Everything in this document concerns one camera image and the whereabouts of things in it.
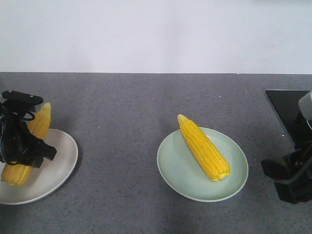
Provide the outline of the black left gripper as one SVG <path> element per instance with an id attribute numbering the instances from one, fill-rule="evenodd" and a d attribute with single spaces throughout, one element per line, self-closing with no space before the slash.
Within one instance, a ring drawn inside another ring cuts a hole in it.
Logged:
<path id="1" fill-rule="evenodd" d="M 11 110 L 0 106 L 0 161 L 39 168 L 43 159 L 53 160 L 55 147 L 30 133 L 27 124 Z"/>

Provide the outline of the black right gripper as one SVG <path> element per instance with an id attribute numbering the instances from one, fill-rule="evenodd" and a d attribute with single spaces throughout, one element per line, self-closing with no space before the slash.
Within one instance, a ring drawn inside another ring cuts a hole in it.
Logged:
<path id="1" fill-rule="evenodd" d="M 261 161 L 263 172 L 269 178 L 279 181 L 291 179 L 312 157 L 312 142 L 295 145 L 295 151 L 280 159 Z M 291 183 L 274 182 L 280 200 L 297 204 L 312 199 L 312 181 L 296 180 Z"/>

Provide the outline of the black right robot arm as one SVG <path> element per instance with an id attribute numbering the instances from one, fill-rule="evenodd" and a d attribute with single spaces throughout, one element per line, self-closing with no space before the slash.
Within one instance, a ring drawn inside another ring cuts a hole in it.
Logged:
<path id="1" fill-rule="evenodd" d="M 261 162 L 274 180 L 280 200 L 297 204 L 312 199 L 312 93 L 308 90 L 266 90 L 266 95 L 294 143 L 282 158 Z"/>

